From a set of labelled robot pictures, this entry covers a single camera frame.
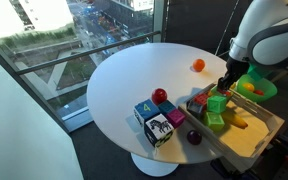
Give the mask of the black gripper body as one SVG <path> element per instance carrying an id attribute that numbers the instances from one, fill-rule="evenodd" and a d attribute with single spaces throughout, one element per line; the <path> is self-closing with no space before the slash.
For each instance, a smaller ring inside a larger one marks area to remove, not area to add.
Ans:
<path id="1" fill-rule="evenodd" d="M 229 57 L 226 61 L 226 69 L 225 75 L 218 79 L 217 88 L 220 91 L 227 91 L 234 82 L 246 74 L 249 69 L 249 63 Z"/>

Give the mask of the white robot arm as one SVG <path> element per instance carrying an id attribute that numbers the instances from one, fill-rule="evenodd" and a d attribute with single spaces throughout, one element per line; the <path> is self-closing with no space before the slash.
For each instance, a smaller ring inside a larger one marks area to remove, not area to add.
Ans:
<path id="1" fill-rule="evenodd" d="M 231 41 L 218 89 L 227 91 L 250 64 L 268 69 L 288 66 L 288 0 L 252 1 Z"/>

